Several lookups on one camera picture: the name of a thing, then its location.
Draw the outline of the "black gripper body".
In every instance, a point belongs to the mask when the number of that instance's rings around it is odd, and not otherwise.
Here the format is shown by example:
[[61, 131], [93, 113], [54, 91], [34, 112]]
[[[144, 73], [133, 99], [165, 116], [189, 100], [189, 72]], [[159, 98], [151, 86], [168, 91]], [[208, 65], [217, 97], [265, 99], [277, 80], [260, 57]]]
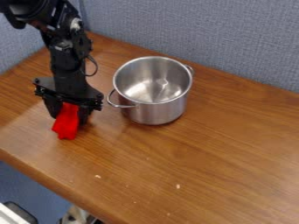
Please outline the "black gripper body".
[[104, 95], [88, 84], [86, 77], [80, 71], [56, 73], [52, 77], [38, 77], [32, 81], [34, 94], [58, 96], [62, 103], [88, 106], [92, 110], [101, 110]]

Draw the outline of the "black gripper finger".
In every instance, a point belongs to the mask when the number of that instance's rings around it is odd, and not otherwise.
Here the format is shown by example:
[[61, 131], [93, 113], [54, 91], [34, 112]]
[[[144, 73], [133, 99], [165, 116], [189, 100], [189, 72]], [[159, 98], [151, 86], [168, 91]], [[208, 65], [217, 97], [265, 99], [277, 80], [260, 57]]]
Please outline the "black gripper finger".
[[88, 106], [82, 105], [78, 107], [78, 125], [80, 126], [86, 124], [90, 113], [92, 113], [92, 109]]
[[61, 105], [62, 105], [61, 98], [58, 96], [45, 95], [42, 97], [42, 102], [45, 108], [48, 109], [50, 117], [54, 118], [61, 111]]

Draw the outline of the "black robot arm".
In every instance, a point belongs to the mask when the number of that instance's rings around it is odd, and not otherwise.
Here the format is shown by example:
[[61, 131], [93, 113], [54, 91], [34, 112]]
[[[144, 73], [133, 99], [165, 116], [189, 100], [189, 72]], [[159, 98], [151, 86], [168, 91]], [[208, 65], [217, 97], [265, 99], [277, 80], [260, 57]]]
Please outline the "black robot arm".
[[78, 107], [78, 124], [100, 111], [104, 95], [86, 81], [85, 62], [93, 61], [92, 40], [85, 33], [80, 13], [69, 0], [0, 0], [0, 13], [16, 29], [32, 26], [41, 34], [50, 54], [50, 77], [32, 81], [50, 117], [65, 103]]

